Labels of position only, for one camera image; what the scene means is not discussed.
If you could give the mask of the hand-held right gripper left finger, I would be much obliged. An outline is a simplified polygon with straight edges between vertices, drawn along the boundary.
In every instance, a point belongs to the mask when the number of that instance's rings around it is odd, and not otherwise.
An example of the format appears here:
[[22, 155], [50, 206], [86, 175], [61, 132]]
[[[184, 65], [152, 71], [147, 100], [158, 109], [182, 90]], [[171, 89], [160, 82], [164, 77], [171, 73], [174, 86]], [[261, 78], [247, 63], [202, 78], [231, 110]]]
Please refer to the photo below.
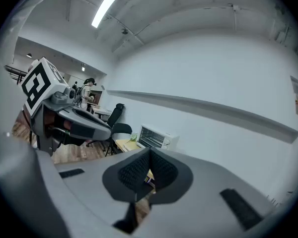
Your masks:
[[113, 199], [102, 181], [106, 169], [138, 152], [55, 165], [55, 202], [72, 238], [150, 238], [145, 225], [121, 230], [130, 205]]

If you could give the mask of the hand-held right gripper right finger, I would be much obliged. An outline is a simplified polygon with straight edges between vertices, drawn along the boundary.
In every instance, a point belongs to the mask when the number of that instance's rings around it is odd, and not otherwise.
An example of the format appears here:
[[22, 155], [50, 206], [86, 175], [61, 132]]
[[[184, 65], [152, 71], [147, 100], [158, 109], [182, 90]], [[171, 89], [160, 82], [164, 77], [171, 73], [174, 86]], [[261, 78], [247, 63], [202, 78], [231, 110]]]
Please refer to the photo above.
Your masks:
[[257, 189], [227, 170], [208, 161], [180, 153], [152, 149], [168, 167], [160, 171], [169, 186], [150, 197], [149, 214], [139, 227], [140, 238], [239, 238], [274, 209]]

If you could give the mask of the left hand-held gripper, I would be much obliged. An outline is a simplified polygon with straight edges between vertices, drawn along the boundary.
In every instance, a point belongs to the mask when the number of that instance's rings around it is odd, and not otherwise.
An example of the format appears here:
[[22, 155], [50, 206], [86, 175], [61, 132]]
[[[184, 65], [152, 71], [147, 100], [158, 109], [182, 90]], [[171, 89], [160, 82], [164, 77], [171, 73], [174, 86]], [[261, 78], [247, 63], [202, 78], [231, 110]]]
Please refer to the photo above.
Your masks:
[[32, 63], [20, 87], [27, 97], [22, 114], [39, 150], [53, 155], [62, 144], [81, 146], [85, 140], [110, 137], [107, 123], [75, 107], [75, 90], [45, 57]]

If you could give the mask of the white oven door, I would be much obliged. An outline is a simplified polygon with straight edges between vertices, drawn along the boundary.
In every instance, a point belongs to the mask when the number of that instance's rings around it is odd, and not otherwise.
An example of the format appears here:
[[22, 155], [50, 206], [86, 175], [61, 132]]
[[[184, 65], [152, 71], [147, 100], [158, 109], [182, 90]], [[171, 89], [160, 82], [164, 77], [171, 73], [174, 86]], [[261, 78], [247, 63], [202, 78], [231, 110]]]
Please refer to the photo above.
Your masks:
[[124, 152], [133, 151], [133, 150], [137, 150], [137, 149], [140, 149], [140, 147], [134, 141], [130, 141], [130, 142], [123, 144]]

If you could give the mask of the white oven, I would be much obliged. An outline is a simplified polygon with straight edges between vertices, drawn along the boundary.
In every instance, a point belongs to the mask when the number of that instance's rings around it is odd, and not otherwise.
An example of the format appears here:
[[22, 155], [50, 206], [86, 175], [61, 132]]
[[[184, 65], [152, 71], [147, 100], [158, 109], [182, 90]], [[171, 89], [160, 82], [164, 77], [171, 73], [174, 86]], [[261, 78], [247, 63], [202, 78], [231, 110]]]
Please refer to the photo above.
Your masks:
[[141, 147], [155, 147], [166, 150], [175, 150], [179, 136], [174, 136], [166, 132], [160, 132], [147, 125], [141, 125], [137, 135], [136, 144]]

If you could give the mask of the white desk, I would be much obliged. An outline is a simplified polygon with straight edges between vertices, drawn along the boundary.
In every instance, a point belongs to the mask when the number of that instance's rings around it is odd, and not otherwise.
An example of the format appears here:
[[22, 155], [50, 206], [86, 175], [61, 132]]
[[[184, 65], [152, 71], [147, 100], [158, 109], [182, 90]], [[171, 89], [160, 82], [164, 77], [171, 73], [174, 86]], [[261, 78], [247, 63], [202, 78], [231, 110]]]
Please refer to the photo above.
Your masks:
[[112, 114], [111, 110], [107, 110], [104, 108], [98, 108], [96, 106], [93, 106], [92, 110], [94, 111], [94, 113], [98, 114], [99, 116], [103, 116], [103, 115], [110, 116]]

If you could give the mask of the black office chair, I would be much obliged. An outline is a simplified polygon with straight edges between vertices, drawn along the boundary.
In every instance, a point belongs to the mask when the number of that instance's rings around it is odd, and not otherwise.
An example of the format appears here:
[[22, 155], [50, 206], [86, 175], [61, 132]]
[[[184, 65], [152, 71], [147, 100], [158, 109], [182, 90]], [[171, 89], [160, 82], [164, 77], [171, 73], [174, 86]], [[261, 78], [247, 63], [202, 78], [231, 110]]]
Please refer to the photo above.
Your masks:
[[113, 127], [113, 125], [116, 123], [116, 121], [119, 119], [119, 117], [121, 116], [123, 109], [124, 109], [125, 105], [118, 103], [116, 105], [116, 107], [114, 108], [112, 114], [110, 115], [110, 117], [107, 120], [107, 124], [110, 127]]
[[108, 139], [109, 145], [108, 145], [108, 149], [106, 151], [105, 157], [108, 154], [110, 154], [110, 155], [116, 154], [116, 151], [113, 146], [113, 135], [119, 134], [119, 133], [131, 135], [132, 128], [128, 124], [125, 124], [125, 123], [116, 123], [112, 126], [111, 135], [110, 135], [110, 138]]

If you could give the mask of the black railing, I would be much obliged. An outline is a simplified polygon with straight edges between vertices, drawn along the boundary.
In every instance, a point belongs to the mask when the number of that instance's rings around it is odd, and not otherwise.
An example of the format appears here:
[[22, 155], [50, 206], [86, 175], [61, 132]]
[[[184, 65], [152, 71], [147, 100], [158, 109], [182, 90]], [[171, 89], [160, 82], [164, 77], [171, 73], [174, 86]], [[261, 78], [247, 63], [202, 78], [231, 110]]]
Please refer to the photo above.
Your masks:
[[26, 77], [27, 73], [24, 71], [21, 71], [19, 69], [15, 69], [11, 66], [6, 65], [5, 66], [6, 71], [10, 75], [10, 77], [16, 81], [16, 84], [18, 85], [22, 80]]

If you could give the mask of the ceiling strip light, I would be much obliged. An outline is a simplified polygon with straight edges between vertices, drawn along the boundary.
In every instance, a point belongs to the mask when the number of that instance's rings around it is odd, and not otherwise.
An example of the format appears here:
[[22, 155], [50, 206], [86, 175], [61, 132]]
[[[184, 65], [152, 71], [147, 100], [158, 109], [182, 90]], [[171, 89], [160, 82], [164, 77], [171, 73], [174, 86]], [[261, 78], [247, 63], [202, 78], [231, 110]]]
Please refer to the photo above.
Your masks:
[[97, 28], [99, 26], [101, 20], [103, 19], [104, 15], [107, 13], [111, 5], [114, 3], [114, 1], [115, 0], [103, 0], [91, 23], [94, 28]]

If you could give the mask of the grey wall ledge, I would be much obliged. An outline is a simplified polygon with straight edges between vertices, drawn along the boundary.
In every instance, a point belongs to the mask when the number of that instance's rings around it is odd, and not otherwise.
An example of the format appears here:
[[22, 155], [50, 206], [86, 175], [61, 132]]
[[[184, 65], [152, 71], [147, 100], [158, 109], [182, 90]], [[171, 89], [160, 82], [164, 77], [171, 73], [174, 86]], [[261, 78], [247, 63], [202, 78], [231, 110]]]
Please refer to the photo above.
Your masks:
[[146, 102], [221, 121], [287, 143], [293, 143], [298, 138], [298, 130], [263, 116], [222, 104], [146, 92], [108, 90], [107, 93], [116, 97]]

